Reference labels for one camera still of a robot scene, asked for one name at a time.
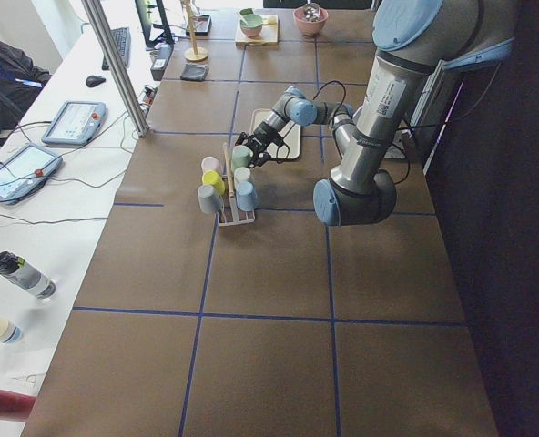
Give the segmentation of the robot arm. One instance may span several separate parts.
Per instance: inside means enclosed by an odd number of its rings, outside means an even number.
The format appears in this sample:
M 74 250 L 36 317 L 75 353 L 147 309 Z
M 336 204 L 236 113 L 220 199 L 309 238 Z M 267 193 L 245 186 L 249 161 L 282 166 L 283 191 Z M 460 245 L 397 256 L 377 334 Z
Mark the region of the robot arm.
M 310 101 L 291 86 L 253 133 L 241 133 L 237 142 L 251 150 L 250 164 L 260 167 L 270 159 L 270 144 L 283 145 L 280 131 L 289 122 L 329 126 L 341 162 L 314 187 L 317 217 L 329 226 L 381 222 L 397 196 L 380 164 L 414 93 L 437 66 L 478 69 L 504 60 L 517 15 L 515 1 L 385 1 L 373 21 L 377 50 L 358 116 L 342 103 Z

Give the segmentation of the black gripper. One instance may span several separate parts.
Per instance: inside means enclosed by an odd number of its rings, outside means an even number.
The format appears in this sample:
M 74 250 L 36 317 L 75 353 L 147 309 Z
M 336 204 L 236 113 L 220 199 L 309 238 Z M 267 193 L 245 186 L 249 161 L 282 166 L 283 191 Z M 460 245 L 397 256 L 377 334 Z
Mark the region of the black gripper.
M 250 166 L 261 167 L 273 157 L 265 147 L 274 144 L 277 147 L 282 145 L 282 136 L 278 129 L 274 128 L 266 121 L 262 121 L 252 134 L 241 132 L 234 142 L 234 146 L 245 146 L 251 150 Z

